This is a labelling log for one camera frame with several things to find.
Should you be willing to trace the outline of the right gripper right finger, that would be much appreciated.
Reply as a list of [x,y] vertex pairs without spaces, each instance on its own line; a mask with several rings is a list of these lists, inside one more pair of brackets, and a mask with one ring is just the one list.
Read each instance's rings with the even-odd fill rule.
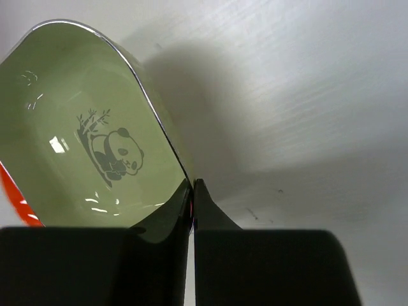
[[242,229],[194,184],[197,305],[360,305],[346,253],[320,229]]

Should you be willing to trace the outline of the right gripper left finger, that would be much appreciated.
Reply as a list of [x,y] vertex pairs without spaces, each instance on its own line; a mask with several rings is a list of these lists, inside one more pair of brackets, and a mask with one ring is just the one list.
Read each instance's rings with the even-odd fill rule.
[[2,305],[182,305],[191,186],[130,228],[1,230]]

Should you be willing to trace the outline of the green square panda dish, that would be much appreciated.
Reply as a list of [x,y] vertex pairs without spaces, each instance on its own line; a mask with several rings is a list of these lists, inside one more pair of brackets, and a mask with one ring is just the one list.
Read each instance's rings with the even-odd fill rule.
[[1,62],[1,164],[44,226],[130,227],[191,186],[140,63],[70,20]]

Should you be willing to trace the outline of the orange round plate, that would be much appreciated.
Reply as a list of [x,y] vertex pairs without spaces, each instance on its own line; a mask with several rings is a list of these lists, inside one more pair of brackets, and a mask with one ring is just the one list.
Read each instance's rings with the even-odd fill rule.
[[1,164],[1,186],[8,202],[23,223],[28,226],[43,227],[43,224],[27,204],[26,199],[23,197],[3,164]]

